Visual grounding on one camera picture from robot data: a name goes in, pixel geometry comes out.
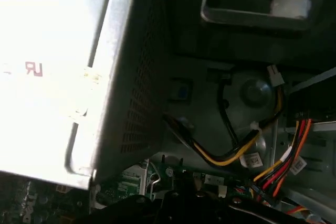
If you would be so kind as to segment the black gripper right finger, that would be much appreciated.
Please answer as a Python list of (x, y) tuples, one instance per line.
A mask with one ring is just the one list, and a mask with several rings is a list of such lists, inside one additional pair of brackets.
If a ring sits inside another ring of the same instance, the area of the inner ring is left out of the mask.
[(188, 203), (189, 223), (307, 223), (243, 195), (228, 195), (223, 182), (194, 173), (195, 189)]

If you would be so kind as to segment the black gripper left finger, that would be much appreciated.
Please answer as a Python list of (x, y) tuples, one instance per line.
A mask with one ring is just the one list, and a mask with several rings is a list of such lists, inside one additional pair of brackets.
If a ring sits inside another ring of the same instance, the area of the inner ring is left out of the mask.
[(173, 190), (165, 193), (161, 204), (136, 195), (111, 204), (90, 215), (91, 223), (188, 223), (187, 191), (189, 174), (177, 173)]

